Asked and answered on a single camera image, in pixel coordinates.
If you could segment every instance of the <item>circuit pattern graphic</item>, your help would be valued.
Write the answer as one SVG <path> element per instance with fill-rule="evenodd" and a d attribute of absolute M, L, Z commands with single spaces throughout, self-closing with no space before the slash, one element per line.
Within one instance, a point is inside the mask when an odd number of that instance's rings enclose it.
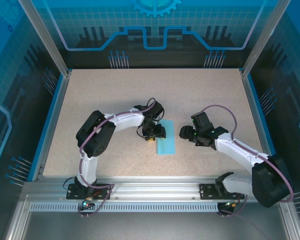
<path fill-rule="evenodd" d="M 156 18 L 170 14 L 171 10 L 176 10 L 181 0 L 131 0 L 131 3 L 134 5 L 134 10 L 139 10 L 140 14 Z"/>
<path fill-rule="evenodd" d="M 0 0 L 0 16 L 8 23 L 8 25 L 12 25 L 13 22 L 17 20 L 18 15 L 18 0 Z"/>

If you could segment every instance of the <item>aluminum frame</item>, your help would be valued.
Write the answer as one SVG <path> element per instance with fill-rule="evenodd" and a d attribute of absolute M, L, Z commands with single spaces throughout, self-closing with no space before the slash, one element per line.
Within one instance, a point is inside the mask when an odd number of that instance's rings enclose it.
<path fill-rule="evenodd" d="M 21 7 L 23 8 L 25 14 L 29 18 L 31 24 L 33 25 L 36 33 L 39 35 L 41 41 L 43 42 L 45 48 L 49 52 L 52 60 L 54 61 L 56 67 L 59 69 L 60 73 L 64 76 L 68 76 L 68 67 L 63 60 L 60 52 L 55 45 L 54 40 L 49 34 L 43 20 L 41 19 L 36 7 L 31 0 L 18 0 Z"/>
<path fill-rule="evenodd" d="M 242 68 L 242 73 L 243 73 L 244 77 L 248 76 L 251 69 L 255 65 L 259 55 L 261 54 L 261 52 L 264 49 L 265 45 L 267 44 L 269 38 L 273 34 L 282 15 L 285 13 L 290 1 L 291 0 L 278 0 L 268 21 L 266 22 L 266 24 L 261 32 L 258 40 L 256 41 L 255 45 L 253 46 L 253 49 Z"/>
<path fill-rule="evenodd" d="M 53 111 L 51 114 L 51 120 L 47 127 L 46 135 L 44 136 L 42 148 L 41 148 L 41 151 L 40 151 L 40 154 L 38 157 L 37 164 L 35 166 L 34 174 L 33 174 L 32 178 L 30 179 L 31 181 L 36 181 L 38 179 L 38 176 L 41 176 L 43 173 L 42 170 L 44 169 L 45 163 L 48 158 L 50 146 L 52 143 L 52 139 L 53 139 L 56 127 L 57 127 L 58 118 L 60 115 L 62 104 L 64 102 L 64 98 L 66 95 L 70 77 L 71 77 L 71 72 L 69 72 L 66 77 L 64 76 L 62 78 L 60 89 L 58 92 L 55 93 L 55 94 L 57 94 L 57 98 L 56 98 L 55 105 L 54 105 L 54 108 L 53 108 Z"/>

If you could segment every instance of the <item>blue sponge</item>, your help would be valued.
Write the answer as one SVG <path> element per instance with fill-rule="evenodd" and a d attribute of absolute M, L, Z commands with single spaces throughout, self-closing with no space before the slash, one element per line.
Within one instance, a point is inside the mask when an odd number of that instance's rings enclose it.
<path fill-rule="evenodd" d="M 156 153 L 159 155 L 176 154 L 174 121 L 162 119 L 159 123 L 165 128 L 166 138 L 156 140 Z"/>

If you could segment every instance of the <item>beige work surface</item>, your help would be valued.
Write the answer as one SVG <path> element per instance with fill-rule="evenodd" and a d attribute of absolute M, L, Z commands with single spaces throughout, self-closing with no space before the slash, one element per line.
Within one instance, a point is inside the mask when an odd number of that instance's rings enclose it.
<path fill-rule="evenodd" d="M 75 176 L 79 167 L 76 133 L 89 117 L 120 113 L 146 105 L 155 97 L 174 122 L 174 155 L 158 155 L 155 142 L 136 134 L 136 127 L 115 133 L 99 157 L 103 176 L 218 176 L 248 172 L 235 160 L 210 147 L 195 147 L 179 137 L 190 116 L 212 104 L 231 109 L 238 122 L 235 136 L 261 151 L 261 144 L 238 69 L 90 69 L 73 70 L 54 132 L 43 175 Z M 214 127 L 232 131 L 234 120 L 222 108 L 206 113 Z"/>

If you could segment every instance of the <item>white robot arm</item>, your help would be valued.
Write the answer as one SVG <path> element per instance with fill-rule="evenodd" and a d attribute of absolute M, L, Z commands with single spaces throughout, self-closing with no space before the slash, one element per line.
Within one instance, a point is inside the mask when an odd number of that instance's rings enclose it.
<path fill-rule="evenodd" d="M 119 132 L 120 130 L 127 129 L 130 127 L 139 127 L 142 124 L 142 122 L 145 119 L 144 115 L 142 113 L 132 113 L 138 111 L 138 109 L 134 107 L 130 109 L 130 111 L 131 113 L 116 116 L 111 120 L 109 120 L 109 122 L 112 122 L 115 125 L 115 129 L 113 133 Z M 109 118 L 110 116 L 113 116 L 113 114 L 105 114 L 104 116 L 105 118 Z M 99 156 L 88 157 L 88 155 L 84 152 L 84 158 L 82 162 L 82 176 L 91 185 L 97 179 L 96 172 L 97 172 L 98 159 Z M 82 181 L 79 172 L 76 178 L 83 186 L 85 187 L 88 186 Z"/>
<path fill-rule="evenodd" d="M 142 127 L 142 135 L 146 141 L 155 138 L 166 138 L 165 128 L 158 124 L 158 117 L 161 114 L 163 117 L 164 111 L 162 105 L 157 101 L 154 101 L 151 107 L 136 105 L 129 111 L 117 115 L 102 114 L 98 110 L 94 111 L 76 134 L 78 147 L 84 145 L 82 147 L 81 169 L 74 180 L 78 187 L 85 192 L 89 191 L 88 185 L 96 184 L 99 156 L 106 150 L 114 133 L 130 127 Z M 95 128 L 106 119 L 109 120 L 93 134 Z M 93 135 L 83 144 L 90 134 Z"/>
<path fill-rule="evenodd" d="M 269 208 L 289 195 L 289 188 L 283 178 L 265 162 L 271 162 L 291 183 L 289 172 L 281 157 L 258 152 L 235 139 L 223 127 L 214 128 L 204 111 L 192 115 L 191 118 L 194 127 L 183 126 L 179 134 L 182 139 L 228 155 L 251 174 L 242 176 L 228 172 L 218 177 L 214 187 L 220 197 L 226 193 L 254 196 L 260 204 Z"/>

